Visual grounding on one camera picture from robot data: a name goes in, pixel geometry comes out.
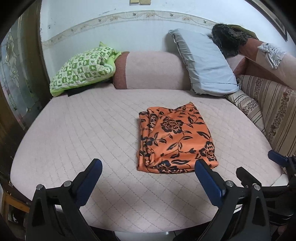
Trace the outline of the wooden door with glass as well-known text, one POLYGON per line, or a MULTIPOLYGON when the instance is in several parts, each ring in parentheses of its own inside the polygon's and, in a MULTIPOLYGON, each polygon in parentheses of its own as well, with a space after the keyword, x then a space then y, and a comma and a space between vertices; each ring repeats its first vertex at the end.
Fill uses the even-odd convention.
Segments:
POLYGON ((40 37, 41 1, 34 1, 1 37, 1 176, 51 99, 40 37))

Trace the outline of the green patterned folded blanket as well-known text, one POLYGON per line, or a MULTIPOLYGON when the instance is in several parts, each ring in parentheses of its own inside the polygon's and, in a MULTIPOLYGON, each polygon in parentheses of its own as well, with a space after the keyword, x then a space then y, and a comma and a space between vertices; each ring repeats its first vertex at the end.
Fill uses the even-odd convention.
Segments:
POLYGON ((115 61, 120 55, 120 51, 103 43, 75 55, 51 78, 51 95, 57 97, 66 90, 108 80, 115 74, 115 61))

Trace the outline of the striped floral beige cushion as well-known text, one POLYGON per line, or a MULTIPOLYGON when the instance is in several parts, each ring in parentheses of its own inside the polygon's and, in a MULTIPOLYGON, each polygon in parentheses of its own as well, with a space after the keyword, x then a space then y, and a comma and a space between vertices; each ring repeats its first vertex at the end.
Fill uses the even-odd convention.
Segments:
POLYGON ((226 98, 255 124, 274 151, 295 155, 295 90, 251 75, 236 80, 240 89, 226 98))

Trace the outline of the orange black floral blouse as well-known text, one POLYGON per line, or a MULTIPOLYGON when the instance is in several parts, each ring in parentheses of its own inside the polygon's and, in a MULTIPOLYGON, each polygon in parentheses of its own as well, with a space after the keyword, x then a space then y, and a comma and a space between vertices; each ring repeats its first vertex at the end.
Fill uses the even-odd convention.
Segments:
POLYGON ((139 113, 138 171, 191 173, 199 160, 219 165, 210 130, 196 106, 150 107, 139 113))

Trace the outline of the beige wall switch plate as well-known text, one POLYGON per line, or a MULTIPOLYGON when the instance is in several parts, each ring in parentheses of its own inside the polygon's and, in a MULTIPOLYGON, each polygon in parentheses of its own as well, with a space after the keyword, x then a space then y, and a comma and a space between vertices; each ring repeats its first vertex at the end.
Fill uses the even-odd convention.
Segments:
POLYGON ((130 4, 150 5, 151 0, 130 0, 130 4))

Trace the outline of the pink brown bolster pillow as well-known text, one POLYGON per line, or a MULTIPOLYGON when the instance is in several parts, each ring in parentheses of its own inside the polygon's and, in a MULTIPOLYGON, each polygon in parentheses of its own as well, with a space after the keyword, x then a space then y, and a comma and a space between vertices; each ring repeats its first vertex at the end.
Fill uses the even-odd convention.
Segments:
POLYGON ((174 53, 123 52, 115 66, 113 85, 117 89, 191 89, 189 73, 174 53))

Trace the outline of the light blue pillow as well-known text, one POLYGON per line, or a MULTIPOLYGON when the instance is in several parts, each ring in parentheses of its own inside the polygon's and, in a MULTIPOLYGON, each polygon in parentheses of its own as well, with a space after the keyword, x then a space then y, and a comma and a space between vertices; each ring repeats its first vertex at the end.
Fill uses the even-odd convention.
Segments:
POLYGON ((185 29, 170 30, 169 34, 177 45, 195 94, 223 97, 239 90, 228 62, 207 35, 185 29))

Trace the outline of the framed wall picture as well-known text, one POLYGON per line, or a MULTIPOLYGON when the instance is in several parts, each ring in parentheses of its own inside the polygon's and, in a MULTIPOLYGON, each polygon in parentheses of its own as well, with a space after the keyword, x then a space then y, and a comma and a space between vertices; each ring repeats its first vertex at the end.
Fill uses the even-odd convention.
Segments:
POLYGON ((287 42, 287 29, 281 20, 269 9, 268 6, 264 4, 263 1, 259 0, 246 0, 250 5, 252 5, 255 9, 257 9, 280 33, 282 38, 287 42))

